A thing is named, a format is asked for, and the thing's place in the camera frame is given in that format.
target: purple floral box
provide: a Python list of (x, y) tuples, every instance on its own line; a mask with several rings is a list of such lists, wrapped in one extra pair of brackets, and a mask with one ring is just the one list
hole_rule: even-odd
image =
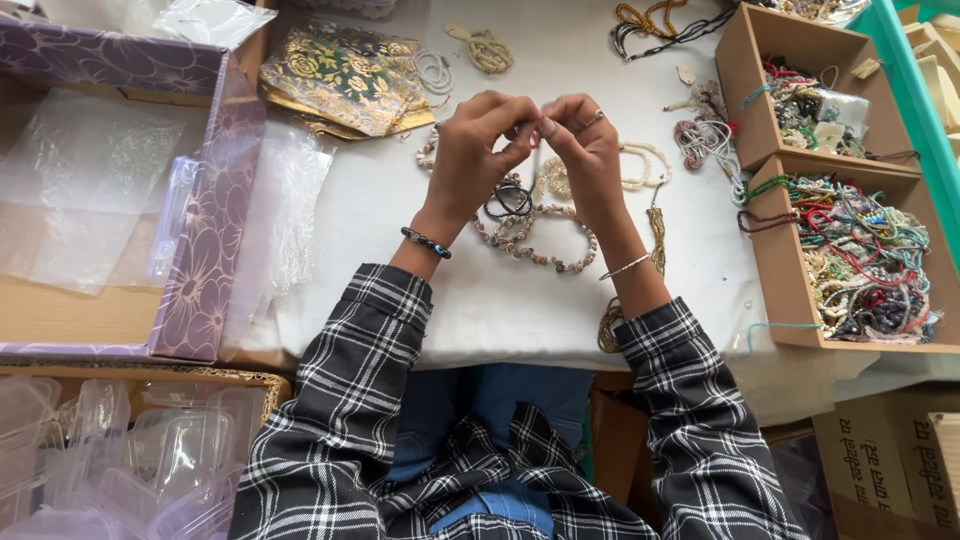
[(211, 106), (186, 225), (149, 340), (0, 342), (0, 355), (217, 359), (266, 119), (236, 58), (208, 45), (0, 18), (0, 77), (11, 75), (202, 96)]

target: blue jeans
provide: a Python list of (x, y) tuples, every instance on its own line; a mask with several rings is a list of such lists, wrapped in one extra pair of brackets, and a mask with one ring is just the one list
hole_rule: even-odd
[[(459, 419), (457, 389), (466, 373), (458, 369), (411, 372), (400, 402), (394, 466), (387, 480), (405, 481), (423, 473), (436, 459)], [(469, 415), (487, 429), (503, 454), (510, 444), (510, 422), (517, 402), (535, 405), (566, 445), (576, 448), (583, 435), (587, 397), (593, 372), (525, 364), (483, 366)], [(436, 532), (474, 513), (490, 513), (533, 524), (553, 535), (550, 502), (516, 476), (480, 488), (479, 492), (430, 527)]]

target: person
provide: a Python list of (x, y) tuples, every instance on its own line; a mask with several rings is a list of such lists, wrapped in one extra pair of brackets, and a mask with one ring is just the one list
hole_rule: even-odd
[[(632, 265), (647, 252), (624, 203), (617, 131), (591, 98), (539, 110), (485, 91), (461, 103), (440, 129), (410, 229), (449, 248), (530, 156), (536, 129), (566, 165), (577, 215), (615, 272), (628, 322), (614, 331), (650, 414), (662, 537), (805, 538), (731, 372), (652, 261)], [(494, 152), (503, 134), (511, 142)], [(296, 398), (252, 445), (228, 537), (658, 538), (578, 468), (571, 448), (589, 372), (485, 366), (466, 405), (457, 370), (410, 372), (431, 312), (427, 283), (443, 260), (404, 238), (389, 265), (357, 270), (304, 353)]]

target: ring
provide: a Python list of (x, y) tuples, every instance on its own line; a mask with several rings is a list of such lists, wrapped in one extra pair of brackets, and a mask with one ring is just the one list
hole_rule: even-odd
[(593, 124), (596, 124), (597, 122), (599, 122), (600, 120), (603, 120), (606, 117), (607, 115), (604, 114), (602, 110), (599, 110), (599, 109), (595, 110), (593, 112), (593, 118), (591, 118), (590, 121), (587, 122), (587, 125), (584, 126), (584, 129), (592, 126)]

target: silver bangle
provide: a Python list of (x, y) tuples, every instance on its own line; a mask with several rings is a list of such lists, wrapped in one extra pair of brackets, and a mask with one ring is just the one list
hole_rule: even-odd
[(638, 258), (637, 260), (631, 262), (630, 264), (624, 266), (623, 268), (620, 268), (619, 270), (614, 270), (614, 271), (612, 271), (612, 272), (607, 272), (606, 274), (604, 274), (603, 276), (600, 277), (600, 281), (603, 281), (603, 280), (605, 280), (605, 279), (607, 279), (607, 278), (612, 278), (613, 276), (616, 276), (617, 274), (619, 274), (620, 272), (623, 272), (624, 270), (628, 270), (628, 269), (630, 269), (630, 268), (633, 268), (634, 266), (637, 266), (638, 264), (642, 263), (644, 260), (646, 260), (646, 259), (648, 259), (648, 258), (650, 258), (650, 254), (649, 254), (649, 253), (648, 253), (647, 255), (645, 255), (645, 256), (643, 256), (643, 257), (641, 257), (641, 258)]

